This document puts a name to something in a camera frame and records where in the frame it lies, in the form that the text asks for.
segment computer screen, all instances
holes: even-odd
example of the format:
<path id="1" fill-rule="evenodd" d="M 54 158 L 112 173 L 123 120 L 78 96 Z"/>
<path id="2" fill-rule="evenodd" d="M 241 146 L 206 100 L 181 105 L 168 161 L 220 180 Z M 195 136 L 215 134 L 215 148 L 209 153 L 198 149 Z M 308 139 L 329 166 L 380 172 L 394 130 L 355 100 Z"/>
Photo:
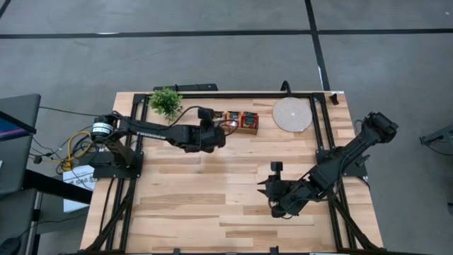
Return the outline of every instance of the computer screen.
<path id="1" fill-rule="evenodd" d="M 0 141 L 35 134 L 36 129 L 0 111 Z"/>

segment robotic arm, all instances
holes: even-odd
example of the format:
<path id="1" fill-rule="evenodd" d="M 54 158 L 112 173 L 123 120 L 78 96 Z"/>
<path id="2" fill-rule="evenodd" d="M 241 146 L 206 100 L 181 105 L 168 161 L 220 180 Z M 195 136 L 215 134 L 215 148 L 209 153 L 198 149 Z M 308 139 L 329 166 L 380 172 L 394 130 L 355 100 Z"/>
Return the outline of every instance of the robotic arm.
<path id="1" fill-rule="evenodd" d="M 381 113 L 370 113 L 362 121 L 362 131 L 353 141 L 329 152 L 325 161 L 314 166 L 297 181 L 281 180 L 282 162 L 272 162 L 271 169 L 275 174 L 259 183 L 265 184 L 265 190 L 258 190 L 268 197 L 272 216 L 299 215 L 309 201 L 321 201 L 351 163 L 369 147 L 390 142 L 397 128 L 396 123 Z"/>
<path id="2" fill-rule="evenodd" d="M 200 125 L 160 125 L 112 112 L 94 120 L 91 139 L 103 144 L 113 154 L 111 164 L 117 169 L 141 168 L 142 157 L 131 148 L 124 146 L 120 139 L 125 135 L 141 135 L 158 140 L 165 140 L 173 146 L 184 149 L 185 152 L 212 153 L 215 147 L 225 145 L 225 134 L 222 127 L 213 121 L 214 110 L 198 108 Z"/>

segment yellow cable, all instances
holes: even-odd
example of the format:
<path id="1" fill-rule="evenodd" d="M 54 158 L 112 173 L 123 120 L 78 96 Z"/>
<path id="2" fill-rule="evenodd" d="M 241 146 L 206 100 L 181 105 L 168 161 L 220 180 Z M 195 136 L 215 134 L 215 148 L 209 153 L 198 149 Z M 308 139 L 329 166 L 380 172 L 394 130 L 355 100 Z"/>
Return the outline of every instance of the yellow cable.
<path id="1" fill-rule="evenodd" d="M 69 141 L 68 141 L 68 159 L 64 162 L 63 166 L 62 166 L 62 170 L 63 171 L 71 171 L 72 170 L 72 158 L 71 158 L 71 154 L 72 154 L 72 140 L 79 136 L 79 135 L 88 135 L 89 137 L 91 137 L 91 134 L 90 132 L 88 131 L 81 131 L 81 132 L 77 132 L 75 133 L 74 135 L 72 135 L 70 138 L 69 138 Z M 79 157 L 82 157 L 83 155 L 85 155 L 88 150 L 91 148 L 91 144 L 84 150 L 82 151 L 79 155 L 74 155 L 74 158 L 75 159 L 78 159 Z"/>

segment black line on floor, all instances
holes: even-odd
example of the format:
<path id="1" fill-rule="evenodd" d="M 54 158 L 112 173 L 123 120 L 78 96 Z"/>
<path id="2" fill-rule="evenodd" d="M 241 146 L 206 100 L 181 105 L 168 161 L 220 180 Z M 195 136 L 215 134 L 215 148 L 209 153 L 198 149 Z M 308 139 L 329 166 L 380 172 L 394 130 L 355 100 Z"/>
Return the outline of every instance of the black line on floor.
<path id="1" fill-rule="evenodd" d="M 310 31 L 311 38 L 313 39 L 314 54 L 316 55 L 316 62 L 318 63 L 318 68 L 321 75 L 321 85 L 324 91 L 330 91 L 331 86 L 328 83 L 326 64 L 324 62 L 323 51 L 321 49 L 321 42 L 319 41 L 318 29 L 316 28 L 316 20 L 314 18 L 311 0 L 305 0 L 305 6 L 310 22 Z"/>
<path id="2" fill-rule="evenodd" d="M 5 2 L 4 2 L 3 5 L 1 6 L 1 8 L 0 8 L 0 18 L 1 18 L 1 17 L 3 16 L 3 14 L 5 13 L 6 8 L 8 8 L 9 3 L 11 3 L 11 0 L 5 0 Z"/>
<path id="3" fill-rule="evenodd" d="M 237 35 L 309 35 L 310 30 L 206 30 L 174 32 L 131 33 L 61 33 L 61 34 L 8 34 L 0 39 L 73 39 L 73 38 L 163 38 L 190 36 L 237 36 Z"/>
<path id="4" fill-rule="evenodd" d="M 453 28 L 319 30 L 319 35 L 411 35 L 453 33 Z"/>

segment black robotic arm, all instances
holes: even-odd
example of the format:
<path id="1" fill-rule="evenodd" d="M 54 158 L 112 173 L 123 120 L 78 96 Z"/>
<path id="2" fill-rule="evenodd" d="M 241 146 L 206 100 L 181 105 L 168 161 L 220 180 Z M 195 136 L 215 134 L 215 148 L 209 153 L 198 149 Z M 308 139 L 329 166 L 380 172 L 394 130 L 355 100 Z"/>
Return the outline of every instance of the black robotic arm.
<path id="1" fill-rule="evenodd" d="M 265 184 L 264 193 L 269 200 L 272 216 L 298 215 L 310 201 L 322 201 L 337 183 L 344 170 L 369 147 L 390 142 L 398 125 L 381 113 L 370 113 L 362 121 L 361 133 L 344 147 L 337 147 L 327 155 L 327 160 L 314 166 L 297 181 L 280 178 L 282 162 L 271 163 L 274 175 L 259 183 Z"/>
<path id="2" fill-rule="evenodd" d="M 214 111 L 209 108 L 198 108 L 200 125 L 171 125 L 165 126 L 133 120 L 116 111 L 102 115 L 94 120 L 91 139 L 96 144 L 105 145 L 108 152 L 97 152 L 94 156 L 83 158 L 81 163 L 95 168 L 95 178 L 136 178 L 142 170 L 143 152 L 136 152 L 121 143 L 125 135 L 141 135 L 158 140 L 164 140 L 171 145 L 184 149 L 185 152 L 212 153 L 215 147 L 225 145 L 225 133 L 222 125 L 213 121 Z"/>

